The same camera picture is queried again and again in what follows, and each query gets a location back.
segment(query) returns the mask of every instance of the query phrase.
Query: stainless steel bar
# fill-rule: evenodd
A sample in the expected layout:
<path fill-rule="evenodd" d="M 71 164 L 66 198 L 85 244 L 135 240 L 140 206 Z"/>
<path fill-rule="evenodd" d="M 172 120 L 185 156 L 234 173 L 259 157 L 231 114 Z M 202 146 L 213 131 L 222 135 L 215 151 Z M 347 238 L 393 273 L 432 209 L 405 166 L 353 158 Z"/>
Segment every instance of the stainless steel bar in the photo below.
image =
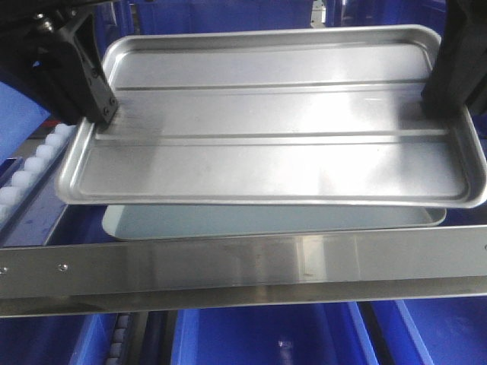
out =
<path fill-rule="evenodd" d="M 0 315 L 487 293 L 487 226 L 0 250 Z"/>

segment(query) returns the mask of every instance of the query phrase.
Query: stainless steel tray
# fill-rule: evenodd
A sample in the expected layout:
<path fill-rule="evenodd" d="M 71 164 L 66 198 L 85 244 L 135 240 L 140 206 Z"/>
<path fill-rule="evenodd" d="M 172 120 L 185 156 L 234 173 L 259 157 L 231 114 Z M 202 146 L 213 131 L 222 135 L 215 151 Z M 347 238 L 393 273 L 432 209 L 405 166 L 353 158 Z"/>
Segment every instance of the stainless steel tray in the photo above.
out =
<path fill-rule="evenodd" d="M 72 204 L 472 207 L 486 166 L 466 110 L 429 119 L 439 38 L 419 26 L 120 40 L 120 101 L 84 120 L 59 177 Z"/>
<path fill-rule="evenodd" d="M 105 231 L 119 240 L 309 233 L 441 223 L 445 209 L 304 205 L 111 205 Z"/>

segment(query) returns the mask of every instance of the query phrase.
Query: blue plastic crate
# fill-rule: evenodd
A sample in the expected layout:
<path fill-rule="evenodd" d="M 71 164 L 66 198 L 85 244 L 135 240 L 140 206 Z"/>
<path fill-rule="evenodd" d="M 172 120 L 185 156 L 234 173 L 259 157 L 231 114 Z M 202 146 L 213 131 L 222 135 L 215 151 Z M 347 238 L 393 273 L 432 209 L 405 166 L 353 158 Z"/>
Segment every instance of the blue plastic crate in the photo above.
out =
<path fill-rule="evenodd" d="M 356 303 L 188 309 L 172 365 L 377 365 Z"/>
<path fill-rule="evenodd" d="M 396 365 L 487 363 L 487 298 L 373 303 Z"/>
<path fill-rule="evenodd" d="M 0 319 L 1 365 L 103 365 L 116 314 Z"/>
<path fill-rule="evenodd" d="M 309 28 L 313 0 L 134 1 L 141 34 Z"/>
<path fill-rule="evenodd" d="M 48 115 L 31 99 L 0 82 L 0 163 L 9 158 Z"/>
<path fill-rule="evenodd" d="M 437 33 L 444 30 L 445 0 L 328 0 L 328 27 L 421 24 Z"/>

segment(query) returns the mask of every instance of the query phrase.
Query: bolt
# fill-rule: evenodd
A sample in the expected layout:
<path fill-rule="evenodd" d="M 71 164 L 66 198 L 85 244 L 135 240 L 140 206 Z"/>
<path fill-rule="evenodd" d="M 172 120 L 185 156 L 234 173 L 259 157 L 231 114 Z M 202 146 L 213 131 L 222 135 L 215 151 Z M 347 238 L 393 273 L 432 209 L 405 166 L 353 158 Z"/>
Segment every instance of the bolt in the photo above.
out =
<path fill-rule="evenodd" d="M 68 269 L 69 269 L 68 264 L 59 264 L 58 265 L 58 270 L 59 271 L 68 271 Z"/>

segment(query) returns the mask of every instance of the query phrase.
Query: metal tray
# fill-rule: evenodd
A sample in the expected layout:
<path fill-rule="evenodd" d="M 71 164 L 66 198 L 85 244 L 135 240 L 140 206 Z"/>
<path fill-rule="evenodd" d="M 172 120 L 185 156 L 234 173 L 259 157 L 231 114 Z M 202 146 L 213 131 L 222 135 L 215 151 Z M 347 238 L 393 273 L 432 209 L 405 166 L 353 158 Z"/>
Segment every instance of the metal tray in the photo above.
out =
<path fill-rule="evenodd" d="M 472 207 L 486 166 L 466 109 L 429 119 L 439 37 L 420 26 L 134 36 L 104 67 L 120 101 L 84 120 L 72 204 Z"/>
<path fill-rule="evenodd" d="M 309 205 L 111 205 L 105 231 L 119 240 L 309 233 L 440 224 L 445 209 Z"/>

